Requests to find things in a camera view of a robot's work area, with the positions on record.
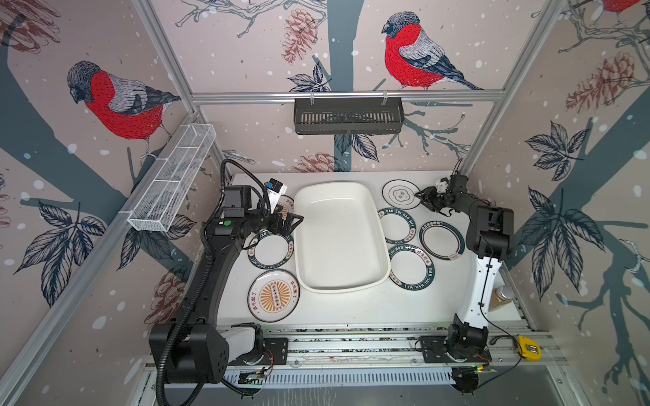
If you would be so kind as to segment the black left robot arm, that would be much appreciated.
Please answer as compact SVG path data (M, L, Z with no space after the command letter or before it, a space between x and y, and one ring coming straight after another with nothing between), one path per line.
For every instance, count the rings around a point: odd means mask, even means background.
M262 328L249 322L220 333L215 326L218 308L240 252L252 248L250 235L269 231L288 237L303 218L277 208L286 191L277 179L264 183L256 204L254 191L248 185L225 187L218 207L201 228L205 262L197 268L174 316L155 326L149 338L158 388L216 384L230 363L264 357Z

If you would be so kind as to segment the white plate thin line flower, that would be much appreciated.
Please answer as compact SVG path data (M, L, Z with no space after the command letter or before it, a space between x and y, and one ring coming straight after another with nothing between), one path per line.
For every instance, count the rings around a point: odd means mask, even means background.
M418 186L405 179L394 179L382 187L382 197L392 207L401 210L412 210L421 204L416 194L420 192Z

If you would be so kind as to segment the green red ring plate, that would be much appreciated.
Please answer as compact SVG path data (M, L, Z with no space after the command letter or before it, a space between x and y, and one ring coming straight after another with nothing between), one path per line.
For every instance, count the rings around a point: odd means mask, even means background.
M465 252L465 240L449 223L429 221L419 231L421 248L442 261L454 261Z

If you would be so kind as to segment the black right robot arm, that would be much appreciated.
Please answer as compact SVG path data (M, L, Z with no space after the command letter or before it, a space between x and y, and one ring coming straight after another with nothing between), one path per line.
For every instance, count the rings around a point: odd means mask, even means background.
M454 360L465 360L487 347L489 301L496 275L511 251L514 212L469 193L465 175L452 174L441 181L446 184L445 191L429 186L415 197L429 211L441 214L448 208L469 219L465 246L475 255L476 266L468 279L464 306L454 316L445 340L448 355Z

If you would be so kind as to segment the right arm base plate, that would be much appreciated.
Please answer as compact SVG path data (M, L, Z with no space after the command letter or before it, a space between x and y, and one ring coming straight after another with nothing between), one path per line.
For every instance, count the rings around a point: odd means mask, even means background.
M487 365L492 357L486 347L479 348L466 343L447 343L443 336L422 336L414 343L426 364Z

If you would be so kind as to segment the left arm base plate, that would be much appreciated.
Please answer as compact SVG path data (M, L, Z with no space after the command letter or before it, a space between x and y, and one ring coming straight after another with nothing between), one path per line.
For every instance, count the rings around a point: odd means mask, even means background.
M259 355L242 355L232 365L238 366L271 366L286 365L289 353L287 338L265 338L262 352Z

